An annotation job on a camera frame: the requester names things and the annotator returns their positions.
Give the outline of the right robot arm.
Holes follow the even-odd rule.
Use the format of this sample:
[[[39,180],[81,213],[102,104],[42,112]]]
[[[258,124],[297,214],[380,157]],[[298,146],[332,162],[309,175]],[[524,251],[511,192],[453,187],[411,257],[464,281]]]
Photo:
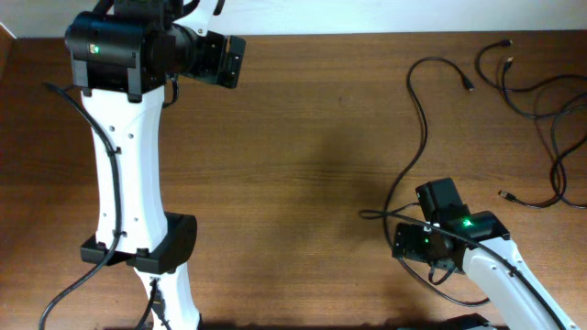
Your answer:
[[[402,222],[393,257],[435,270],[466,275],[486,295],[511,329],[576,329],[525,263],[509,230],[490,211],[473,214],[451,178],[415,189],[424,221],[394,212]]]

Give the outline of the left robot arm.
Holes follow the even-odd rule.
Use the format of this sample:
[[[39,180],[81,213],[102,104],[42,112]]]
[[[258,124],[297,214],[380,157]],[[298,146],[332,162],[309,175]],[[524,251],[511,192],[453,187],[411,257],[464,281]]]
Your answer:
[[[99,189],[99,220],[82,245],[94,270],[123,262],[149,297],[158,329],[196,329],[201,314],[188,275],[196,218],[161,201],[159,127],[179,78],[233,89],[246,43],[208,27],[218,0],[101,1],[68,27],[65,45],[74,103],[90,124]]]

